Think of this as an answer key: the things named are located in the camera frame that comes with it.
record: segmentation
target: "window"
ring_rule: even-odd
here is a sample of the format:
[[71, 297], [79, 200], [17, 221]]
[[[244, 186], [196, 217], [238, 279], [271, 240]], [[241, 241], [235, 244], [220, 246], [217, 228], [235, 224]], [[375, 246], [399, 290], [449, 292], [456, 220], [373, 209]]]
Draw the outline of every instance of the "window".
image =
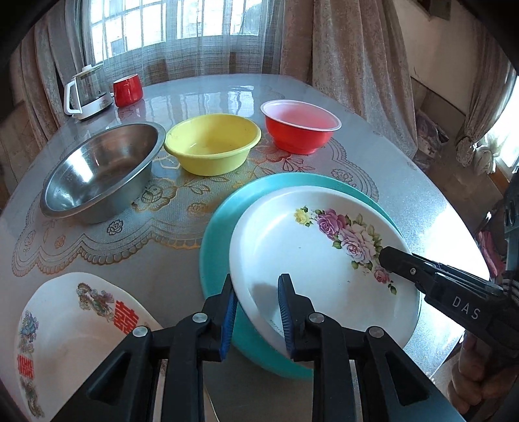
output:
[[161, 42], [260, 32], [262, 0], [91, 0], [95, 62]]
[[517, 79], [506, 107], [491, 130], [485, 135], [497, 139], [501, 151], [496, 159], [499, 167], [510, 178], [519, 163], [519, 83]]

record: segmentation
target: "kettle lid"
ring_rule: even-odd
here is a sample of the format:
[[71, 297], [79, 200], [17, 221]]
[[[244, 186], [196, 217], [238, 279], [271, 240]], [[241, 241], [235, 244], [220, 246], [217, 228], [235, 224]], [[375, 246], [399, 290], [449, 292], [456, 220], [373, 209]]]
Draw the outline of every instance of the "kettle lid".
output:
[[99, 69], [101, 67], [103, 67], [103, 63], [96, 64], [95, 66], [92, 66], [91, 64], [88, 64], [88, 65], [83, 67], [81, 72], [75, 74], [73, 76], [73, 78], [78, 77], [78, 76], [86, 75], [87, 73], [93, 72], [94, 70], [97, 70], [97, 69]]

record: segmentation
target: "bowl rim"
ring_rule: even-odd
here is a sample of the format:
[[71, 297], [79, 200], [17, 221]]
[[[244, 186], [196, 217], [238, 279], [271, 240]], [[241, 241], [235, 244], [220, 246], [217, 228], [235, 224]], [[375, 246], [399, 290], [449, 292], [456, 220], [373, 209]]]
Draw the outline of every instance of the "bowl rim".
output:
[[[147, 125], [155, 128], [157, 131], [157, 139], [155, 140], [155, 145], [150, 151], [150, 153], [146, 156], [145, 159], [143, 159], [140, 164], [134, 168], [129, 174], [127, 174], [123, 179], [118, 181], [116, 184], [105, 190], [104, 192], [101, 192], [97, 196], [94, 196], [92, 199], [89, 199], [87, 202], [82, 203], [81, 205], [78, 205], [74, 208], [69, 208], [66, 210], [56, 210], [51, 208], [47, 203], [47, 192], [49, 190], [50, 183], [52, 182], [54, 176], [56, 175], [56, 172], [58, 169], [65, 163], [69, 157], [74, 154], [78, 149], [86, 145], [91, 141], [91, 139], [104, 135], [105, 133], [110, 132], [111, 130], [115, 130], [118, 128], [121, 128], [123, 126], [132, 126], [132, 125]], [[110, 129], [103, 130], [97, 134], [92, 135], [90, 138], [88, 138], [85, 142], [82, 142], [80, 145], [78, 145], [74, 150], [68, 154], [64, 159], [62, 159], [58, 165], [54, 168], [52, 173], [50, 174], [49, 178], [45, 182], [43, 186], [42, 195], [40, 197], [40, 209], [42, 210], [42, 214], [49, 218], [65, 218], [65, 217], [71, 217], [73, 215], [79, 214], [80, 212], [92, 207], [96, 203], [100, 202], [101, 200], [105, 199], [106, 197], [112, 195], [114, 192], [122, 188], [126, 183], [128, 183], [131, 179], [136, 177], [140, 172], [142, 172], [146, 166], [152, 162], [153, 158], [158, 154], [160, 149], [162, 148], [162, 145], [164, 144], [164, 141], [166, 139], [166, 130], [155, 122], [131, 122], [131, 123], [124, 123], [120, 124], [114, 127], [111, 127]]]
[[[330, 129], [320, 129], [320, 128], [316, 128], [316, 127], [302, 126], [302, 125], [296, 125], [295, 123], [285, 122], [285, 121], [280, 120], [278, 118], [272, 117], [271, 115], [269, 115], [265, 111], [265, 106], [271, 105], [273, 103], [305, 104], [305, 105], [308, 105], [308, 106], [311, 106], [311, 107], [315, 107], [316, 109], [321, 109], [324, 112], [326, 112], [327, 114], [329, 114], [337, 122], [337, 125], [335, 127], [333, 127], [333, 128], [330, 128]], [[272, 119], [272, 120], [274, 120], [274, 121], [276, 121], [278, 123], [282, 123], [282, 124], [287, 125], [287, 126], [297, 127], [299, 129], [311, 130], [311, 131], [314, 131], [314, 132], [335, 132], [336, 130], [339, 130], [342, 127], [342, 125], [343, 125], [343, 123], [340, 121], [340, 119], [335, 114], [333, 114], [331, 111], [328, 111], [327, 109], [319, 107], [318, 105], [311, 104], [309, 102], [304, 102], [304, 101], [297, 101], [297, 100], [271, 100], [271, 101], [266, 101], [266, 102], [264, 102], [261, 105], [260, 110], [266, 117], [268, 117], [268, 118], [270, 118], [270, 119]]]
[[[254, 127], [256, 128], [256, 135], [255, 135], [254, 139], [251, 142], [249, 142], [246, 145], [241, 146], [240, 148], [236, 148], [234, 150], [230, 150], [230, 151], [226, 151], [226, 152], [219, 152], [217, 154], [186, 154], [185, 152], [177, 151], [174, 148], [172, 148], [170, 145], [168, 145], [169, 136], [176, 129], [178, 129], [179, 127], [181, 127], [181, 126], [183, 126], [183, 125], [185, 125], [185, 124], [187, 124], [189, 122], [192, 122], [192, 121], [194, 121], [196, 119], [207, 118], [207, 116], [232, 116], [232, 117], [236, 117], [236, 118], [241, 119], [241, 120], [246, 120], [247, 122], [252, 123], [254, 125]], [[175, 157], [190, 158], [190, 159], [218, 160], [218, 159], [227, 158], [227, 157], [231, 157], [231, 156], [237, 155], [240, 152], [249, 151], [255, 145], [257, 145], [257, 143], [260, 140], [261, 140], [261, 129], [251, 119], [246, 118], [246, 117], [242, 117], [242, 116], [238, 116], [236, 114], [230, 114], [230, 113], [209, 113], [209, 114], [201, 114], [200, 116], [195, 116], [195, 117], [188, 118], [188, 119], [183, 120], [180, 123], [177, 123], [176, 125], [174, 125], [168, 131], [168, 133], [166, 134], [166, 140], [164, 141], [164, 149], [167, 152], [169, 152], [171, 155], [174, 155]]]

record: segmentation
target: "beige curtain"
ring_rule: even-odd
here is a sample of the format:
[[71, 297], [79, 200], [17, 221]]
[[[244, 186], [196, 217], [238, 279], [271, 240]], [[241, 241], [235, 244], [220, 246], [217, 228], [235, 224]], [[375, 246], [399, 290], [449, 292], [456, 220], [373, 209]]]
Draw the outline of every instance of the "beige curtain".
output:
[[335, 98], [414, 156], [411, 78], [392, 0], [285, 0], [281, 74]]
[[458, 137], [456, 158], [467, 167], [476, 144], [497, 122], [512, 95], [517, 73], [488, 30], [476, 22], [479, 44], [478, 68], [469, 113]]
[[0, 165], [10, 192], [68, 119], [63, 112], [63, 86], [83, 67], [76, 30], [79, 3], [56, 3], [11, 56], [10, 77], [17, 106], [0, 127]]
[[40, 149], [67, 120], [60, 85], [63, 87], [83, 66], [75, 31], [78, 3], [79, 0], [56, 3], [31, 28], [19, 53], [11, 58], [11, 77], [21, 79], [19, 85]]

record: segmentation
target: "teal plate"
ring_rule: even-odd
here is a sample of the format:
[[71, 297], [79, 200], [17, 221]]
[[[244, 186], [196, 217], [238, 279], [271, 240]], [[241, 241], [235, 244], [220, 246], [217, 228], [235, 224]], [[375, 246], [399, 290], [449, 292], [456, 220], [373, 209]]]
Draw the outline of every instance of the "teal plate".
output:
[[[382, 214], [397, 230], [380, 206], [350, 185], [310, 173], [281, 173], [256, 179], [231, 194], [215, 211], [200, 248], [200, 281], [205, 298], [222, 291], [229, 273], [229, 246], [234, 227], [249, 206], [262, 196], [292, 186], [320, 186], [346, 193]], [[311, 379], [312, 370], [285, 358], [256, 331], [238, 306], [233, 344], [255, 364], [285, 378]]]

